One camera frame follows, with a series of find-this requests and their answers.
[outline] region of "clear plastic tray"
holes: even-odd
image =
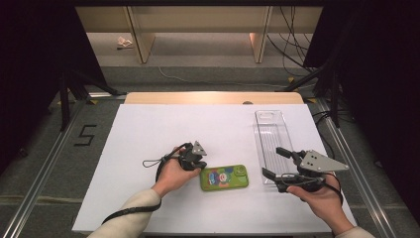
[[[277,147],[293,151],[281,111],[256,111],[254,132],[262,168],[266,168],[278,176],[285,173],[296,173],[293,161],[275,152]],[[273,183],[263,174],[262,182],[264,184]]]

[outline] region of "black cord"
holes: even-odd
[[[325,175],[325,176],[332,176],[332,177],[334,177],[334,179],[336,179],[337,183],[339,184],[339,188],[338,189],[336,189],[335,187],[327,184],[326,182],[323,182],[323,184],[325,186],[327,186],[328,188],[330,188],[332,191],[334,191],[340,197],[341,204],[343,205],[344,197],[342,195],[340,180],[335,175],[330,174],[330,173],[323,173],[323,175]]]
[[[147,166],[147,165],[146,165],[146,162],[155,162],[155,163],[154,163],[154,164],[151,164],[151,165],[149,165],[149,166]],[[161,158],[160,158],[160,159],[158,159],[158,160],[143,161],[143,166],[144,166],[145,168],[150,168],[150,167],[153,167],[153,166],[157,165],[159,162],[161,162]]]
[[[290,186],[290,185],[301,186],[301,185],[305,185],[305,184],[308,184],[308,183],[312,183],[314,181],[318,181],[317,178],[306,177],[306,176],[299,175],[302,179],[304,179],[302,182],[300,182],[300,183],[288,183],[287,181],[284,180],[285,178],[288,178],[288,176],[293,176],[294,177],[294,176],[296,176],[296,174],[293,174],[293,173],[281,174],[280,181],[281,181],[281,183],[283,183],[286,186]]]
[[[284,21],[286,22],[286,24],[287,24],[287,28],[289,28],[288,27],[288,22],[287,22],[287,19],[286,19],[286,17],[284,16],[284,13],[283,13],[283,10],[282,10],[282,8],[281,8],[281,6],[280,6],[280,11],[281,11],[281,14],[283,15],[283,18],[284,18]],[[287,40],[286,40],[286,44],[284,45],[284,49],[283,49],[283,51],[284,51],[284,54],[283,54],[283,59],[282,59],[282,61],[283,61],[283,68],[286,70],[286,72],[288,72],[289,74],[291,74],[291,75],[293,75],[293,76],[304,76],[304,75],[297,75],[297,74],[294,74],[294,73],[291,73],[287,68],[286,68],[286,65],[284,64],[284,57],[285,57],[285,52],[286,52],[286,49],[287,49],[287,45],[288,45],[288,43],[289,43],[289,39],[290,39],[290,33],[291,33],[291,30],[290,30],[290,28],[289,28],[289,35],[288,35],[288,37],[287,37]],[[303,67],[303,68],[305,68],[304,66],[303,66],[303,64],[301,64],[301,63],[297,63],[298,65],[300,65],[301,67]]]
[[[347,111],[348,113],[350,113],[350,116],[348,116],[348,118],[346,118],[346,119],[343,118],[343,117],[339,117],[340,120],[343,120],[343,121],[348,122],[348,123],[356,123],[356,120],[355,120],[355,118],[353,118],[353,116],[351,114],[351,111],[349,109],[349,107],[350,107],[349,102],[347,101],[346,97],[343,95],[342,91],[339,91],[338,105],[341,106],[342,108],[345,108],[342,111]]]
[[[285,42],[287,42],[287,39],[284,37],[284,36],[282,36],[281,34],[278,34]],[[298,47],[298,48],[300,48],[300,49],[303,49],[303,50],[305,50],[305,51],[308,51],[308,49],[307,48],[304,48],[304,47],[301,47],[301,46],[297,46],[297,45],[295,45],[295,44],[293,44],[292,42],[288,42],[290,45],[292,45],[292,46],[294,46],[294,47]]]
[[[306,36],[306,34],[303,34],[303,36],[306,38],[306,41],[308,41],[309,44],[311,44],[311,41],[309,41],[308,37]]]
[[[312,117],[317,116],[319,114],[325,114],[325,113],[330,113],[330,111],[322,111],[322,112],[317,112],[315,114],[312,114]]]
[[[268,40],[271,42],[271,44],[275,47],[276,50],[278,50],[282,55],[283,55],[283,67],[285,68],[284,65],[284,58],[288,58],[289,60],[293,61],[294,63],[296,63],[297,65],[301,66],[302,68],[306,69],[308,72],[312,72],[310,69],[306,68],[305,66],[303,66],[303,64],[301,64],[300,62],[296,61],[295,59],[293,59],[291,56],[289,56],[285,51],[282,51],[273,41],[272,39],[269,37],[269,35],[266,35]]]
[[[325,144],[327,144],[327,146],[328,146],[328,148],[330,149],[330,152],[331,152],[331,154],[332,154],[332,156],[331,156],[331,158],[333,159],[333,160],[336,160],[336,154],[334,153],[334,149],[333,149],[333,147],[330,145],[330,143],[328,143],[328,141],[327,141],[327,139],[319,132],[319,128],[318,128],[318,126],[319,126],[319,123],[322,121],[322,120],[324,120],[325,118],[327,118],[327,117],[329,117],[330,116],[330,113],[329,112],[327,112],[326,114],[324,114],[324,115],[322,115],[319,119],[318,119],[318,121],[315,123],[315,126],[316,126],[316,129],[318,130],[318,134],[319,134],[319,136],[321,137],[321,139],[325,142]]]
[[[293,39],[295,41],[295,44],[297,45],[297,47],[300,49],[300,51],[303,54],[303,57],[306,59],[306,53],[303,52],[303,48],[300,46],[300,43],[297,41],[296,36],[294,35],[294,16],[296,14],[296,7],[293,7],[293,22],[292,22],[292,30],[293,30]]]
[[[302,62],[303,62],[303,58],[302,58],[302,56],[300,55],[300,52],[299,52],[299,49],[298,48],[300,48],[300,45],[299,45],[299,42],[297,41],[297,39],[296,39],[296,36],[294,35],[294,16],[295,16],[295,14],[296,14],[296,7],[291,7],[290,8],[290,16],[291,16],[291,20],[290,20],[290,25],[289,25],[289,23],[288,23],[288,21],[287,21],[287,18],[286,18],[286,16],[284,15],[284,12],[283,12],[283,9],[281,8],[281,6],[280,6],[280,12],[281,12],[281,15],[283,16],[283,19],[284,19],[284,21],[286,22],[286,25],[287,25],[287,28],[288,28],[288,30],[289,30],[289,36],[287,37],[287,41],[290,39],[290,36],[292,36],[293,37],[293,41],[294,41],[294,44],[296,45],[296,51],[297,51],[297,54],[299,55],[299,57],[300,57],[300,60],[302,60]]]
[[[123,216],[123,215],[139,213],[139,212],[156,211],[160,208],[160,206],[161,206],[161,201],[158,203],[158,205],[154,205],[154,206],[131,207],[131,208],[127,208],[127,209],[124,209],[124,210],[116,211],[116,212],[112,213],[111,215],[109,215],[107,218],[105,218],[105,220],[102,222],[102,224],[104,224],[105,222],[107,222],[111,219],[114,219],[116,217]]]
[[[160,164],[158,164],[157,167],[157,175],[155,177],[155,181],[158,181],[158,177],[160,176],[161,173],[161,169],[163,169],[164,164],[170,160],[170,158],[173,156],[173,154],[175,154],[177,151],[179,151],[182,147],[185,147],[186,145],[188,145],[189,143],[184,143],[180,146],[178,146],[176,149],[174,149],[171,153],[167,154],[166,156],[162,157],[160,159]]]

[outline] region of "hand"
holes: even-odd
[[[170,159],[164,164],[152,189],[157,192],[160,198],[163,198],[168,192],[179,189],[190,179],[197,177],[200,172],[201,169],[185,171],[178,160]]]
[[[333,175],[326,175],[326,183],[340,190],[339,183]],[[314,214],[323,219],[335,235],[354,227],[343,211],[340,197],[330,188],[324,186],[318,191],[308,192],[299,186],[290,186],[287,192],[305,200]]]

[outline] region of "aluminum rail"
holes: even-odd
[[[73,108],[73,115],[70,118],[70,121],[67,127],[59,132],[52,149],[50,150],[49,155],[47,156],[46,160],[44,161],[43,166],[41,167],[40,171],[38,172],[37,177],[35,178],[34,182],[32,183],[29,191],[25,195],[21,205],[17,209],[15,215],[9,222],[9,225],[6,229],[6,232],[3,234],[4,238],[16,238],[19,237],[22,229],[27,222],[37,199],[43,190],[51,172],[53,171],[54,165],[61,154],[61,151],[65,145],[65,142],[70,135],[71,129],[74,125],[74,121],[77,118],[81,108],[83,108],[85,101],[77,101],[74,104]]]
[[[330,110],[327,103],[322,98],[319,98],[318,107],[321,111]],[[373,190],[370,188],[370,185],[368,184],[364,173],[359,167],[359,164],[349,145],[347,144],[340,128],[337,128],[330,118],[327,118],[326,121],[334,141],[336,142],[337,147],[343,156],[344,161],[350,167],[350,173],[353,177],[353,180],[358,187],[359,192],[361,193],[362,199],[365,202],[365,205],[370,213],[371,218],[373,219],[374,224],[376,225],[377,230],[380,233],[380,236],[383,238],[397,237],[394,229],[390,224],[389,218],[386,215],[386,212],[382,209],[379,201],[373,193]]]

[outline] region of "white table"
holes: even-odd
[[[168,194],[145,234],[293,235],[328,233],[330,228],[297,197],[263,184],[254,136],[254,113],[280,110],[294,150],[325,149],[304,104],[121,105],[73,231],[91,232],[140,189],[151,187],[156,167],[143,160],[162,157],[185,142],[199,141],[208,167],[243,164],[250,185],[204,192],[199,178]],[[343,205],[356,224],[347,202]]]

